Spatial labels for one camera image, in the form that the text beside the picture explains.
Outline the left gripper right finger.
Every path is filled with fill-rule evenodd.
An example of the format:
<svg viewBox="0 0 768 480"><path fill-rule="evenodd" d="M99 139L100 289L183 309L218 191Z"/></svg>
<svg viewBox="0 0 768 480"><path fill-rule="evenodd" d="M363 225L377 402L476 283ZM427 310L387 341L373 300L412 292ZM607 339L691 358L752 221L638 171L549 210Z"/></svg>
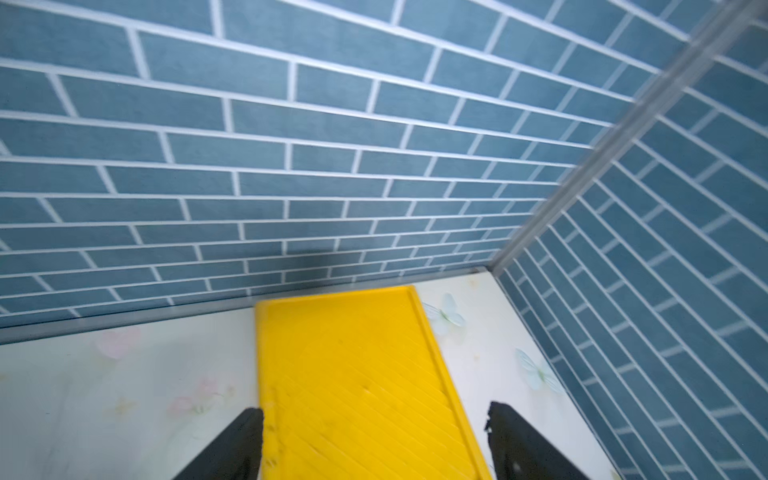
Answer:
<svg viewBox="0 0 768 480"><path fill-rule="evenodd" d="M490 403L485 432L497 479L588 479L507 404Z"/></svg>

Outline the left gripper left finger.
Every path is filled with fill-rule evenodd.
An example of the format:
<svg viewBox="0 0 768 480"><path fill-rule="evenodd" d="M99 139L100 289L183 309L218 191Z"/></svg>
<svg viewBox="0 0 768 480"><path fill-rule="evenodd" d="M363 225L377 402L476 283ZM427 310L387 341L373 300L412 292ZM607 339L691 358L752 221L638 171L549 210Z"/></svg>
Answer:
<svg viewBox="0 0 768 480"><path fill-rule="evenodd" d="M264 413L240 413L175 480L258 479L263 449Z"/></svg>

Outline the yellow drawer cabinet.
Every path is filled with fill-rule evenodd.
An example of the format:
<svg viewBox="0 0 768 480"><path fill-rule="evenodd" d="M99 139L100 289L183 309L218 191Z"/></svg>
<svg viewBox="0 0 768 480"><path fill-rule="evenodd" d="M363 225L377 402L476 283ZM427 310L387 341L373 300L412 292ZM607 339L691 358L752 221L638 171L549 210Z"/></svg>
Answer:
<svg viewBox="0 0 768 480"><path fill-rule="evenodd" d="M265 479L486 479L411 286L254 310Z"/></svg>

